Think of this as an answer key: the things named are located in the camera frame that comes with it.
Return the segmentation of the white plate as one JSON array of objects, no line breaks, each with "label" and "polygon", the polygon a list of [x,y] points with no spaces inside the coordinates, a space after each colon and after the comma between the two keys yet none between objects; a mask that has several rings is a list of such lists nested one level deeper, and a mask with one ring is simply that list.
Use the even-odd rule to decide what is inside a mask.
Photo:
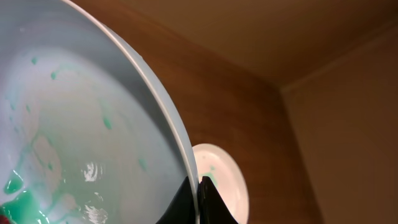
[{"label": "white plate", "polygon": [[235,160],[214,144],[193,146],[198,177],[214,183],[229,212],[238,224],[249,220],[249,195],[244,176]]},{"label": "white plate", "polygon": [[198,174],[144,59],[71,1],[1,2],[1,222],[156,223]]}]

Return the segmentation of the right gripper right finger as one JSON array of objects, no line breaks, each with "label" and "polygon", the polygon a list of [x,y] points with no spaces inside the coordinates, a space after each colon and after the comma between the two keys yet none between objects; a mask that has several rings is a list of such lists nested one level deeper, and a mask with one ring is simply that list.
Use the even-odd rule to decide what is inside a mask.
[{"label": "right gripper right finger", "polygon": [[199,190],[200,224],[238,224],[208,176],[203,176]]}]

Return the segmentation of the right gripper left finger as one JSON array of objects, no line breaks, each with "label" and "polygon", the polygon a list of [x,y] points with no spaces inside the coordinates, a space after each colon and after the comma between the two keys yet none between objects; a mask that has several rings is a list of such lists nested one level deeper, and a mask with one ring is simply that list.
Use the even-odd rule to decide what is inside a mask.
[{"label": "right gripper left finger", "polygon": [[195,222],[193,195],[189,179],[186,177],[156,224],[195,224]]}]

